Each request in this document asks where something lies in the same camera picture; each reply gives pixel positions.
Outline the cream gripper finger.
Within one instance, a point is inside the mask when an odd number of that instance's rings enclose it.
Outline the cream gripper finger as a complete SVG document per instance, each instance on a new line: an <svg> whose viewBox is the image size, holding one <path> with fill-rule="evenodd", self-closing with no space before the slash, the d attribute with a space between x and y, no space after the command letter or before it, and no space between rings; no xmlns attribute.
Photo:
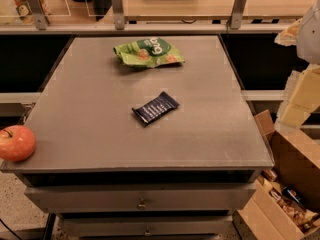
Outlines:
<svg viewBox="0 0 320 240"><path fill-rule="evenodd" d="M278 129L299 128L320 107L320 65L293 70L286 82L276 119Z"/></svg>
<svg viewBox="0 0 320 240"><path fill-rule="evenodd" d="M296 20L285 30L280 32L274 39L274 42L282 46L295 46L301 21L302 19Z"/></svg>

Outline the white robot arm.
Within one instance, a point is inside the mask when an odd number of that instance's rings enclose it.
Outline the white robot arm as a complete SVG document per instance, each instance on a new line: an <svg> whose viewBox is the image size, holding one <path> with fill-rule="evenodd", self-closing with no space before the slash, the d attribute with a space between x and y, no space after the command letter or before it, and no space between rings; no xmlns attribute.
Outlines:
<svg viewBox="0 0 320 240"><path fill-rule="evenodd" d="M320 107L320 0L279 33L274 42L295 46L297 56L308 62L302 72L293 72L287 80L284 101L277 112L279 127L299 128Z"/></svg>

